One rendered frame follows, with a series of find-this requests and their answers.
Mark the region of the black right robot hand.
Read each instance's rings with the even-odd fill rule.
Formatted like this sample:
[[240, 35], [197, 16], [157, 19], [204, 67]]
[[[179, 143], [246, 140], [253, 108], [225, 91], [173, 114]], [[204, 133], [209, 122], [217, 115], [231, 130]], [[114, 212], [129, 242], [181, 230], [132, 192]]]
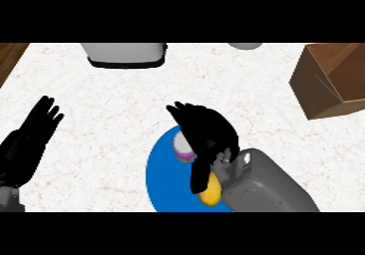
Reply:
[[182, 135], [197, 155], [191, 164], [191, 193], [207, 189], [210, 167], [219, 159], [225, 166], [234, 162], [238, 153], [238, 134], [223, 115], [213, 109], [176, 102], [167, 110], [181, 126]]

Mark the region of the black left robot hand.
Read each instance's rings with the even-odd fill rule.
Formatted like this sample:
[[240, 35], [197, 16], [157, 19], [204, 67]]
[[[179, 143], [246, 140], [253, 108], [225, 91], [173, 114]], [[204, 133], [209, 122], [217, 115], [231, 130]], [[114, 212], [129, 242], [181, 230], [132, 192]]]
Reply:
[[21, 187], [36, 173], [46, 144], [64, 118], [55, 99], [44, 96], [0, 144], [0, 186]]

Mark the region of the purple rimmed can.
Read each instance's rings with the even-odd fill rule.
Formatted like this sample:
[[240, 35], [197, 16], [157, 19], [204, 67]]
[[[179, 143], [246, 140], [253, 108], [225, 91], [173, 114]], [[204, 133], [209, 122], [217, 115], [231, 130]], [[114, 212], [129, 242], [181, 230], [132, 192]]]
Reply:
[[191, 162], [195, 159], [195, 153], [191, 149], [191, 146], [186, 142], [183, 133], [179, 131], [175, 136], [175, 153], [178, 155], [178, 159], [182, 162]]

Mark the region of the blue round plate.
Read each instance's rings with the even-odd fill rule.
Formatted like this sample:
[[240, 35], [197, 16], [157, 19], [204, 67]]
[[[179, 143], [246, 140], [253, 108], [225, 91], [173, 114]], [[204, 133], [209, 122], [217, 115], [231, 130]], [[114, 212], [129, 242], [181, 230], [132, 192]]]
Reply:
[[219, 202], [206, 205], [189, 190], [191, 163], [179, 160], [175, 152], [175, 138], [181, 127], [173, 127], [155, 143], [147, 166], [147, 187], [157, 212], [229, 212]]

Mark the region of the brown cardboard box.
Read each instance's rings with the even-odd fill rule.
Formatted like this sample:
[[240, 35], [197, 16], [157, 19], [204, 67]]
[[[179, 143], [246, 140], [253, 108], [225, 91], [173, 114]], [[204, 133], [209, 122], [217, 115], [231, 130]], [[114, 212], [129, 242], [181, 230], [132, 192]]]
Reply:
[[311, 120], [365, 111], [365, 43], [308, 44], [290, 86]]

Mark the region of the yellow fruit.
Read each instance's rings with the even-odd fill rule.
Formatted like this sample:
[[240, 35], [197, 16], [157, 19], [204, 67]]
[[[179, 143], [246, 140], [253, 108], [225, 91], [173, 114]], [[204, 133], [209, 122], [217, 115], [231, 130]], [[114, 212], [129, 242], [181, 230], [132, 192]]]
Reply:
[[198, 194], [198, 198], [207, 206], [216, 206], [220, 202], [220, 183], [215, 172], [209, 175], [207, 189]]

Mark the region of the brown wooden cabinet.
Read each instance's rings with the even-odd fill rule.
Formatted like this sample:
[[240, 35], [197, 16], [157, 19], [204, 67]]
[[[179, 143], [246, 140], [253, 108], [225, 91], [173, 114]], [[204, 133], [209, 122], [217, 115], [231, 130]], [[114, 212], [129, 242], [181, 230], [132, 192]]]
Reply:
[[28, 43], [0, 43], [0, 89], [28, 46]]

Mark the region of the grey round object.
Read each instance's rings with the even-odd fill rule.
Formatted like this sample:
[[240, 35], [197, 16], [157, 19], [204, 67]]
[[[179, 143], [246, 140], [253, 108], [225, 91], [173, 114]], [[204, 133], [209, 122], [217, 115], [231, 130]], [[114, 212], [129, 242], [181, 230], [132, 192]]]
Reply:
[[228, 43], [228, 45], [238, 50], [254, 50], [260, 47], [262, 43]]

